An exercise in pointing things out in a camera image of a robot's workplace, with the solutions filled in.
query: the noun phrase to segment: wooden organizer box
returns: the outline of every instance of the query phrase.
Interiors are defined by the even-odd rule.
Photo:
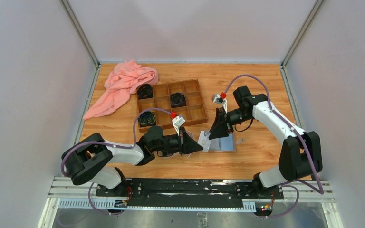
[[[175,112],[185,118],[183,126],[196,125],[208,122],[204,102],[197,79],[180,82],[153,85],[153,98],[138,99],[138,113],[148,108],[162,108],[169,112]],[[186,98],[187,106],[171,108],[170,95],[174,93],[183,93]],[[156,125],[163,129],[173,128],[171,116],[161,112],[152,111],[156,117]],[[150,128],[139,127],[139,132],[147,132]]]

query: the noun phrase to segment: pink towel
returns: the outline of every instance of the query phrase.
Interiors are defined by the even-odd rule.
[[[110,115],[129,101],[131,94],[136,93],[140,85],[154,85],[158,80],[159,75],[155,69],[142,67],[136,64],[135,60],[117,64],[104,83],[106,91],[86,112],[83,119]]]

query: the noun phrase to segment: black coiled object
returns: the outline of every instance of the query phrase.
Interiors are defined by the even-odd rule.
[[[138,95],[138,100],[152,98],[153,88],[149,84],[143,84],[138,88],[136,94]]]
[[[178,108],[187,106],[187,100],[182,93],[175,93],[170,95],[171,108]]]
[[[156,117],[152,112],[144,112],[139,117],[139,126],[140,127],[148,127],[156,125]]]

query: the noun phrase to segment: gray wall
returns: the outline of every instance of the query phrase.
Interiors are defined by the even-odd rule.
[[[57,0],[0,0],[0,227],[36,227],[94,67]]]
[[[281,61],[315,0],[70,0],[101,61]]]
[[[327,0],[288,72],[345,227],[365,227],[365,1]]]

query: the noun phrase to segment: wooden tabletop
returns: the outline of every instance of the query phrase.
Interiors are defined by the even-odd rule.
[[[104,93],[104,82],[116,64],[102,64],[91,104]],[[220,105],[211,101],[213,94],[220,94],[229,82],[237,75],[251,74],[261,79],[268,87],[271,101],[292,122],[293,114],[290,109],[288,96],[277,64],[142,64],[153,67],[159,73],[159,83],[169,83],[187,79],[198,79],[208,114],[205,124],[187,126],[187,131],[194,134],[198,140],[201,130],[209,130],[214,118],[215,108]],[[229,110],[237,108],[232,92],[239,86],[248,86],[251,93],[265,93],[263,87],[251,78],[240,78],[228,92]],[[120,109],[108,116],[96,117],[85,122],[81,140],[93,133],[100,133],[103,138],[116,142],[132,144],[134,141],[132,125],[137,114],[136,95]],[[238,129],[247,126],[245,122]],[[164,131],[165,135],[174,134],[173,129]],[[253,175],[277,165],[281,146],[268,129],[258,121],[251,128],[235,134],[236,140],[244,139],[236,146],[236,152],[195,152],[189,157],[173,156],[169,158],[156,157],[144,166],[131,164],[111,164],[121,169],[128,177],[145,178],[199,178],[199,179],[252,179]]]

